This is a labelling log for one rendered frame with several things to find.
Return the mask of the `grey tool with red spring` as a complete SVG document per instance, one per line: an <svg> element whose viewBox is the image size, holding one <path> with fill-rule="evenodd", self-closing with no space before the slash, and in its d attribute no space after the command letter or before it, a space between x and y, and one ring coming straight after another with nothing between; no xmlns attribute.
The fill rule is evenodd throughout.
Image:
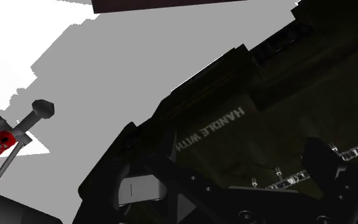
<svg viewBox="0 0 358 224"><path fill-rule="evenodd" d="M27 131L42 119L49 119L55 114L55 105L44 99L35 100L32 103L32 111L15 127L11 127L7 121L0 116L0 155L10 150L5 162L0 168L0 178L10 166L18 152L32 142Z"/></svg>

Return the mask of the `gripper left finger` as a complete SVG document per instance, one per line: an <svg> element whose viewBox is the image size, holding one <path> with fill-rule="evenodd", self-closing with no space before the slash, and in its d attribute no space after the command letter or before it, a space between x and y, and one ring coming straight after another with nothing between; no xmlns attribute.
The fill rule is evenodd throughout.
<svg viewBox="0 0 358 224"><path fill-rule="evenodd" d="M168 154L174 151L175 145L176 131L168 130L160 141L157 153L147 159L147 170L167 187L167 224L177 224L179 194L196 205L213 224L236 224L236 215L229 205L226 190L169 159Z"/></svg>

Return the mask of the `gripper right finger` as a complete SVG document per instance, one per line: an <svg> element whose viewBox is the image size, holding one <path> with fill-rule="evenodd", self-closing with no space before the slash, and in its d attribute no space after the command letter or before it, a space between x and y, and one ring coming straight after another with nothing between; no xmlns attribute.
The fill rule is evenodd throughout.
<svg viewBox="0 0 358 224"><path fill-rule="evenodd" d="M308 137L301 165L322 192L315 224L358 224L358 164L343 160L318 137Z"/></svg>

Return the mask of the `black device with grey button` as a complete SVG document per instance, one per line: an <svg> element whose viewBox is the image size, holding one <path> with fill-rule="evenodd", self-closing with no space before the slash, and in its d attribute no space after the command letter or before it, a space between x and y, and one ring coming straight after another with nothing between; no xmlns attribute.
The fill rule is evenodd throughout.
<svg viewBox="0 0 358 224"><path fill-rule="evenodd" d="M130 122L78 188L82 203L72 224L134 224L120 210L121 182L142 155L134 150L140 138L138 127Z"/></svg>

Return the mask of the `dark box with pale lettering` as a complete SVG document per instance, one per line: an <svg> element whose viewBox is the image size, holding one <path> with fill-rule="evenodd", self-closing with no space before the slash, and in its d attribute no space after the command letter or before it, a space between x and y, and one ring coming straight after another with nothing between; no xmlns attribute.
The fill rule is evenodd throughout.
<svg viewBox="0 0 358 224"><path fill-rule="evenodd" d="M266 187L302 170L319 137L358 163L358 0L300 0L294 20L239 46L155 113L177 131L177 163L223 187Z"/></svg>

